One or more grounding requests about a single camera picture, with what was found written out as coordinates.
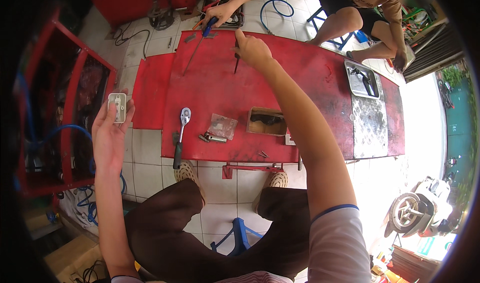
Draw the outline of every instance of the diamond plate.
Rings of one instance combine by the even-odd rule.
[[[378,100],[352,94],[353,157],[384,157],[388,154],[387,109],[380,75],[375,73]]]

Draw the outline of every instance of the beige shoe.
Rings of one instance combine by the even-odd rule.
[[[174,169],[173,174],[175,175],[175,180],[177,182],[182,181],[183,179],[189,178],[198,186],[200,190],[201,199],[203,200],[203,205],[207,204],[207,198],[205,197],[205,192],[200,185],[200,181],[198,180],[197,172],[195,171],[195,167],[189,160],[182,160],[180,163],[180,169]]]
[[[280,173],[270,173],[267,177],[267,180],[265,180],[265,184],[261,190],[264,190],[267,187],[287,187],[289,184],[289,177],[287,176],[287,173],[285,172],[280,172]],[[255,198],[253,203],[251,204],[251,208],[255,213],[258,213],[258,202],[260,202],[260,195],[262,194],[262,191],[258,194],[258,196]]]

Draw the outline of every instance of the hand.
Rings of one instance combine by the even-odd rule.
[[[407,52],[405,50],[398,50],[395,55],[395,60],[393,61],[393,69],[397,71],[397,73],[403,73],[405,69],[405,65],[407,64]]]
[[[272,52],[263,40],[243,34],[243,31],[237,29],[235,37],[238,41],[238,47],[233,47],[231,50],[235,51],[240,58],[255,70],[261,72],[267,62],[272,60]]]
[[[208,8],[201,27],[205,29],[208,21],[214,16],[216,16],[219,21],[213,24],[212,28],[220,27],[221,24],[225,23],[232,16],[237,8],[238,7],[233,7],[229,2]]]
[[[121,91],[128,94],[128,89]],[[125,133],[135,113],[133,100],[127,102],[127,119],[122,124],[114,124],[117,109],[114,103],[103,103],[92,125],[93,157],[97,173],[109,172],[120,176],[125,152]]]

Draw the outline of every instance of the red shelf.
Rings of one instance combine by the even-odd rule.
[[[64,27],[59,21],[59,10],[55,11],[50,20],[48,20],[42,30],[40,31],[36,42],[31,45],[30,51],[24,54],[27,57],[27,62],[24,68],[24,78],[27,82],[28,88],[32,89],[32,84],[39,71],[39,67],[42,60],[52,61],[55,65],[55,61],[62,60],[65,53],[68,53],[70,57],[72,54],[76,57],[75,64],[73,65],[71,76],[68,81],[68,87],[66,89],[65,105],[63,107],[63,119],[62,125],[75,124],[75,114],[77,110],[77,88],[79,80],[86,66],[87,61],[96,61],[103,65],[104,68],[109,70],[108,77],[104,84],[100,83],[98,93],[104,93],[103,100],[106,100],[107,96],[113,90],[115,84],[115,78],[117,76],[117,70],[101,58],[92,49],[87,47],[78,37],[73,35],[66,27]],[[56,82],[59,76],[60,70],[56,68],[52,71],[51,82]],[[51,120],[51,115],[54,112],[54,84],[51,84],[50,93],[42,94],[45,98],[45,119],[44,124],[47,127],[48,122]],[[43,195],[49,195],[63,190],[69,190],[76,187],[93,184],[92,178],[79,178],[74,179],[72,175],[72,151],[74,149],[72,143],[72,129],[63,129],[60,133],[59,141],[59,153],[61,154],[61,175],[58,178],[51,176],[44,172],[27,172],[25,168],[25,117],[26,117],[26,104],[23,93],[18,95],[18,103],[20,105],[20,123],[21,123],[21,151],[19,166],[17,170],[17,177],[20,184],[20,194],[26,198],[38,197]]]

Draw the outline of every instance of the white tile floor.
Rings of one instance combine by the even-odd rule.
[[[268,0],[252,0],[245,4],[245,24],[242,28],[244,31],[267,32],[260,22],[260,9],[266,1]],[[299,41],[312,39],[316,33],[315,28],[311,23],[307,23],[306,19],[320,7],[319,1],[287,1],[293,6],[293,16],[280,16],[274,12],[272,4],[268,4],[263,12],[264,22],[276,35]],[[277,8],[284,14],[291,13],[290,8],[284,3],[278,3]],[[145,45],[146,55],[171,53],[178,46],[182,30],[191,30],[197,21],[198,17],[181,22],[177,15],[169,28],[156,31],[148,24],[147,18],[142,18],[130,24],[124,37],[141,30],[149,30],[150,35]],[[105,30],[105,20],[102,19],[95,7],[85,18],[84,23],[86,30],[80,34],[81,39],[118,69],[118,87],[129,88],[131,95],[138,65],[143,58],[147,33],[142,32],[123,45],[115,46],[112,40],[104,40],[108,30]],[[102,30],[92,29],[95,28],[96,23]],[[321,26],[321,24],[322,22],[317,20],[317,25]],[[339,51],[331,43],[324,43],[322,46],[344,54],[347,50],[363,49],[368,45],[360,44],[352,37],[342,51]],[[386,67],[384,59],[369,59],[364,64],[397,83],[401,86],[401,90],[405,86],[403,76],[396,72],[392,73],[393,70]],[[410,109],[416,105],[414,101],[409,101],[405,96],[402,100],[404,106],[409,105]],[[123,165],[123,176],[127,182],[125,199],[143,202],[156,192],[175,183],[172,169],[173,160],[161,158],[160,149],[161,131],[131,128],[127,131]],[[382,226],[393,198],[408,188],[408,160],[403,155],[397,160],[393,157],[376,158],[347,165],[357,195],[367,248],[374,243],[377,236],[383,235],[379,228]],[[234,171],[233,179],[223,180],[221,178],[223,163],[193,161],[193,164],[204,185],[208,204],[201,214],[192,218],[185,228],[187,232],[193,233],[196,238],[209,246],[212,241],[218,242],[230,231],[231,222],[235,217],[243,218],[247,226],[258,232],[268,230],[270,222],[253,213],[251,209],[252,201],[264,184],[266,173],[239,170]],[[300,172],[297,171],[296,165],[285,165],[284,168],[289,176],[289,187],[306,188],[304,168]],[[253,236],[249,235],[249,238],[252,241],[255,240]],[[228,238],[219,248],[219,252],[228,254],[232,248],[233,238]],[[305,280],[306,271],[297,276],[296,282]]]

